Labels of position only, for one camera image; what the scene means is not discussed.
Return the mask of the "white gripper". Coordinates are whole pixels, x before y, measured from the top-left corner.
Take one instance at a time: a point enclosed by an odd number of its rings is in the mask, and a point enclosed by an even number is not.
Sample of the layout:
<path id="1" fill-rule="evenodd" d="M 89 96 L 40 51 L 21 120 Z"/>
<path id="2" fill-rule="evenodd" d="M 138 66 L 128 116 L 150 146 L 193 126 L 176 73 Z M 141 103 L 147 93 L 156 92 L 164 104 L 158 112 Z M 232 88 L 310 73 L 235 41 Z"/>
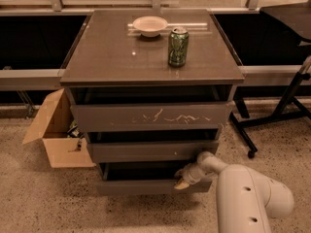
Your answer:
<path id="1" fill-rule="evenodd" d="M 210 170 L 197 162 L 190 163 L 184 167 L 183 170 L 178 170 L 175 174 L 175 178 L 181 178 L 174 185 L 177 190 L 183 190 L 188 188 L 190 185 L 199 183 L 203 178 L 207 176 Z"/>

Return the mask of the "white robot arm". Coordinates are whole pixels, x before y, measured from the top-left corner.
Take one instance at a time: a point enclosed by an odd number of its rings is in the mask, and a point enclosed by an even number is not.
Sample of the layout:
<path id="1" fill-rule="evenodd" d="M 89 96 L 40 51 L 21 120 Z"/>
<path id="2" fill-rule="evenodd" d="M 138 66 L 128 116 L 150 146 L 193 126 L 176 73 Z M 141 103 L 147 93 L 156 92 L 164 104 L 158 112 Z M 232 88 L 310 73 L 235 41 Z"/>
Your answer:
<path id="1" fill-rule="evenodd" d="M 186 189 L 210 174 L 218 176 L 216 202 L 219 233 L 271 233 L 271 218 L 287 217 L 294 196 L 283 183 L 240 164 L 227 164 L 209 151 L 178 170 L 174 188 Z"/>

